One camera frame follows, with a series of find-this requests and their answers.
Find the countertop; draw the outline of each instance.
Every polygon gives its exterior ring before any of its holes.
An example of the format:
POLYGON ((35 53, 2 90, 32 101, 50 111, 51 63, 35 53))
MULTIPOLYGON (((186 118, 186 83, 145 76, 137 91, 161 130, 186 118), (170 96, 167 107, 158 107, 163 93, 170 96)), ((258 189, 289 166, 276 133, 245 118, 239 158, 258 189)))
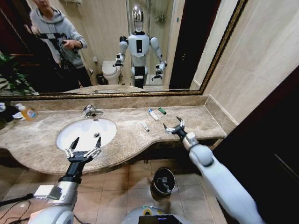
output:
POLYGON ((97 90, 99 93, 115 93, 115 92, 140 92, 140 91, 146 91, 141 88, 137 88, 135 86, 130 85, 94 85, 94 86, 88 86, 83 87, 80 89, 70 90, 67 92, 71 93, 94 93, 94 91, 97 90))
MULTIPOLYGON (((176 135, 166 134, 163 123, 178 124, 176 116, 186 120, 187 132, 200 139, 225 138, 226 134, 204 106, 164 107, 163 115, 153 108, 160 120, 155 121, 148 108, 105 109, 96 118, 113 121, 117 127, 114 139, 101 148, 102 152, 85 165, 84 172, 106 172, 132 159, 150 145, 162 141, 179 141, 176 135), (150 132, 140 124, 144 121, 150 132)), ((13 121, 0 130, 0 148, 10 151, 24 166, 47 174, 63 175, 69 162, 65 152, 56 146, 56 137, 66 125, 84 119, 81 110, 39 112, 33 121, 13 121)))

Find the faucet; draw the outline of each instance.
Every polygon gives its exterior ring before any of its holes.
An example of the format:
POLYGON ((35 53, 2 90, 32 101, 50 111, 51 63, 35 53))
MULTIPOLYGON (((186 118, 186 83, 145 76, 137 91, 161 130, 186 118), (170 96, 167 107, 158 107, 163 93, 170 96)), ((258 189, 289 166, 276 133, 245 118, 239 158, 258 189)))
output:
POLYGON ((101 115, 104 112, 102 112, 99 109, 95 108, 93 105, 87 105, 83 109, 83 113, 85 113, 85 118, 90 118, 90 116, 101 115))

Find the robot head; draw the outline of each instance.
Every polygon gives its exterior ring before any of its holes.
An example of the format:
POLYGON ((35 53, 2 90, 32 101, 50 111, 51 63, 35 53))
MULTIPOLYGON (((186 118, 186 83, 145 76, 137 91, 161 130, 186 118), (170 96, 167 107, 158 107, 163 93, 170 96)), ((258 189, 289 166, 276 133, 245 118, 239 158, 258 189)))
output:
POLYGON ((135 5, 132 11, 132 20, 137 33, 142 31, 143 27, 143 11, 141 6, 135 5))

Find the bottle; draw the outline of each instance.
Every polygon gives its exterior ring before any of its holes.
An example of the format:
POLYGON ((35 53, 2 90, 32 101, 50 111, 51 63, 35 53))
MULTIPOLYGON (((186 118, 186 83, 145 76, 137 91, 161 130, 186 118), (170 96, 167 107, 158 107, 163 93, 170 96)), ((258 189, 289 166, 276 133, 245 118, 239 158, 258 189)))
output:
POLYGON ((155 114, 155 112, 153 112, 153 109, 150 108, 148 112, 155 121, 159 120, 158 116, 155 114))
POLYGON ((37 113, 34 110, 22 104, 16 104, 15 106, 21 111, 21 114, 26 120, 34 120, 37 117, 37 113))

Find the mirror frame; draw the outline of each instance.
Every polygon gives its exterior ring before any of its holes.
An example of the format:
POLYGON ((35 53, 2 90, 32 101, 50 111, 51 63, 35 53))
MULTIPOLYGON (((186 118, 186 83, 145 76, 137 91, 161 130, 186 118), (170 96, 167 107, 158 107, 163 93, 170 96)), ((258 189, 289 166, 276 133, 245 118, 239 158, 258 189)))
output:
POLYGON ((80 93, 41 93, 38 96, 0 96, 0 101, 26 101, 26 100, 53 100, 53 99, 83 99, 83 98, 117 98, 117 97, 151 97, 151 96, 188 96, 202 95, 216 66, 221 58, 221 55, 232 35, 234 28, 242 14, 242 11, 248 0, 238 0, 233 14, 228 22, 225 32, 221 38, 218 48, 213 56, 211 64, 205 74, 202 85, 198 91, 191 90, 168 90, 157 92, 132 92, 132 93, 102 93, 102 94, 80 94, 80 93))

